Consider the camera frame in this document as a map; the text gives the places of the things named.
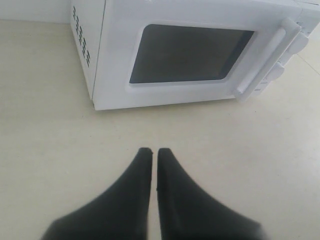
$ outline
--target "white tiled floor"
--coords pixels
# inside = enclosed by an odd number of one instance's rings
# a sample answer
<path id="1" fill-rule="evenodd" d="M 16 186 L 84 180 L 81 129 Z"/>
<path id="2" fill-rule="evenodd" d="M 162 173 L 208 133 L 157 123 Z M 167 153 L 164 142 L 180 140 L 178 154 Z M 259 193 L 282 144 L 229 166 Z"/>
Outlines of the white tiled floor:
<path id="1" fill-rule="evenodd" d="M 139 147 L 170 147 L 212 196 L 273 240 L 320 235 L 320 41 L 267 91 L 96 112 L 67 25 L 0 21 L 0 233 L 39 239 L 108 188 Z M 156 158 L 149 239 L 160 240 Z"/>

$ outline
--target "microwave side panel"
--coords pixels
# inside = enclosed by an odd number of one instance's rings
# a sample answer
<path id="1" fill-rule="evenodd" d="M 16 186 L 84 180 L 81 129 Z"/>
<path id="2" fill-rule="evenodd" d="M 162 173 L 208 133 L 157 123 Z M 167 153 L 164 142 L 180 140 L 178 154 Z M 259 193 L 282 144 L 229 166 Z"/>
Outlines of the microwave side panel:
<path id="1" fill-rule="evenodd" d="M 93 98 L 106 0 L 72 0 L 71 29 L 86 85 Z"/>

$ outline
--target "microwave window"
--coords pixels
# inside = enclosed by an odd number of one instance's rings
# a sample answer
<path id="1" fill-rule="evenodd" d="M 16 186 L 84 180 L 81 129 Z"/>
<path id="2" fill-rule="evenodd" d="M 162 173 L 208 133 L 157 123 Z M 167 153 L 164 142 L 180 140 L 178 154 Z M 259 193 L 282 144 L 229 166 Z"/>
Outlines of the microwave window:
<path id="1" fill-rule="evenodd" d="M 130 83 L 223 80 L 253 34 L 246 30 L 148 25 Z"/>

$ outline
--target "microwave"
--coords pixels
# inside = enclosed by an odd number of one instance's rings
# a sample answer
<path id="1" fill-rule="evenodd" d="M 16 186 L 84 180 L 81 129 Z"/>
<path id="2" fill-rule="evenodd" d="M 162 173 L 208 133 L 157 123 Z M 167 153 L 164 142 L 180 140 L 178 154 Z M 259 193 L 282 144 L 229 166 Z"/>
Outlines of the microwave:
<path id="1" fill-rule="evenodd" d="M 315 0 L 72 0 L 96 110 L 259 95 L 320 22 Z"/>

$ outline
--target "microwave handle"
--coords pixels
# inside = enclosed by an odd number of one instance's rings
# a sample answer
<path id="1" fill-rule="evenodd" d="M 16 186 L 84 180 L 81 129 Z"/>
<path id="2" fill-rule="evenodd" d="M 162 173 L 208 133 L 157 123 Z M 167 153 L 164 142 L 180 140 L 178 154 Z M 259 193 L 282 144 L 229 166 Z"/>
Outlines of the microwave handle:
<path id="1" fill-rule="evenodd" d="M 280 57 L 285 53 L 291 43 L 295 40 L 297 35 L 301 31 L 301 26 L 296 24 L 293 20 L 286 18 L 281 23 L 281 28 L 285 30 L 285 36 L 269 57 L 269 59 L 265 62 L 263 67 L 260 69 L 258 74 L 253 78 L 252 82 L 248 85 L 248 87 L 241 92 L 239 89 L 234 91 L 234 96 L 239 102 L 245 102 L 250 95 L 255 91 L 256 87 L 260 84 L 260 82 L 265 79 L 268 75 L 269 71 L 272 67 L 277 63 Z"/>

